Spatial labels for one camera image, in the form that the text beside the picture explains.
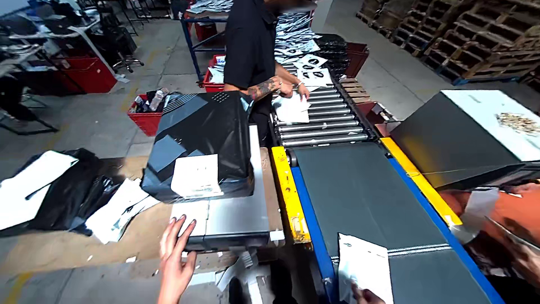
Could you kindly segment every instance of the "black t-shirt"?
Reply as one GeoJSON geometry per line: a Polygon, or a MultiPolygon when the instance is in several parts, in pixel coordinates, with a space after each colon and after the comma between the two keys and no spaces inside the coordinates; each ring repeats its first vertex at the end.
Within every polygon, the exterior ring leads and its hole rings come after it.
{"type": "Polygon", "coordinates": [[[264,0],[234,1],[225,32],[225,83],[247,89],[274,77],[276,24],[264,0]]]}

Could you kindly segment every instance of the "black bag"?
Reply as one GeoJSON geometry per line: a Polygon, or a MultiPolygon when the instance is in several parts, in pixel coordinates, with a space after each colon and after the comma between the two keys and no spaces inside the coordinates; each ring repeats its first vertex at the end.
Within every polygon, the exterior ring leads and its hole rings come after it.
{"type": "Polygon", "coordinates": [[[171,189],[176,159],[217,154],[218,182],[224,195],[211,198],[252,195],[251,104],[251,98],[239,91],[168,95],[142,189],[162,202],[185,201],[171,189]]]}
{"type": "MultiPolygon", "coordinates": [[[[84,222],[109,199],[119,188],[109,177],[99,175],[101,161],[86,149],[63,151],[79,161],[54,180],[43,199],[36,217],[26,223],[4,229],[0,236],[25,233],[28,230],[69,230],[92,235],[84,222]]],[[[20,173],[41,155],[31,157],[20,173]]]]}

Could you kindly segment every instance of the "cardboard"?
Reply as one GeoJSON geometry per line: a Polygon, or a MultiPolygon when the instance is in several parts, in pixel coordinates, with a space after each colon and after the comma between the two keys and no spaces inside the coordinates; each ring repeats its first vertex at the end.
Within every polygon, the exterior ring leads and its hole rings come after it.
{"type": "MultiPolygon", "coordinates": [[[[263,178],[268,208],[270,230],[283,230],[278,197],[268,150],[261,148],[263,178]]],[[[104,172],[117,174],[119,179],[142,177],[147,156],[105,160],[104,172]]],[[[138,214],[128,225],[118,243],[102,244],[95,237],[71,232],[46,232],[21,235],[17,244],[0,265],[0,274],[45,272],[64,268],[97,266],[123,263],[136,256],[137,260],[159,259],[159,240],[168,224],[172,205],[160,203],[138,214]]],[[[198,262],[209,258],[211,262],[200,264],[197,272],[230,266],[235,262],[232,253],[200,254],[198,262]]]]}

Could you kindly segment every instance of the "warehouse floor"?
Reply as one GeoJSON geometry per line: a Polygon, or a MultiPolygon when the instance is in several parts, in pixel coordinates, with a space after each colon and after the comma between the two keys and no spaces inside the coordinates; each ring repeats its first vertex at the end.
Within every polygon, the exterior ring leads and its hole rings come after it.
{"type": "MultiPolygon", "coordinates": [[[[367,43],[370,55],[357,79],[398,119],[404,119],[442,89],[454,88],[436,76],[419,60],[369,29],[355,17],[357,0],[334,0],[324,31],[343,36],[347,41],[367,43]]],[[[30,156],[43,151],[86,148],[98,157],[148,155],[153,138],[145,136],[125,115],[136,94],[167,87],[184,93],[201,92],[181,26],[172,20],[154,20],[144,28],[137,24],[140,36],[134,36],[139,49],[136,57],[144,67],[127,84],[118,83],[108,94],[71,97],[38,97],[49,108],[36,111],[42,119],[59,126],[60,132],[17,136],[0,129],[0,180],[7,178],[30,156]]],[[[208,55],[201,55],[205,67],[208,55]]],[[[460,89],[501,89],[533,111],[540,110],[539,93],[518,83],[476,83],[460,89]]],[[[13,276],[2,274],[1,263],[17,246],[16,237],[0,239],[1,303],[151,303],[155,300],[159,278],[152,276],[158,263],[154,260],[101,267],[59,270],[52,273],[13,276]]],[[[192,296],[205,295],[204,301],[223,299],[209,292],[209,287],[194,290],[192,296]]]]}

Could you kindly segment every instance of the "tattoo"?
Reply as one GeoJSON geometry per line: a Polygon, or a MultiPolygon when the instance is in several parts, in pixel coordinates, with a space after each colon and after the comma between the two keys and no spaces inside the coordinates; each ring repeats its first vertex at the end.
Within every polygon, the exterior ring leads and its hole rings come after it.
{"type": "Polygon", "coordinates": [[[247,88],[247,94],[250,95],[250,97],[253,100],[257,101],[265,97],[269,93],[271,93],[274,89],[275,89],[274,80],[270,78],[267,81],[261,82],[257,85],[247,88]]]}

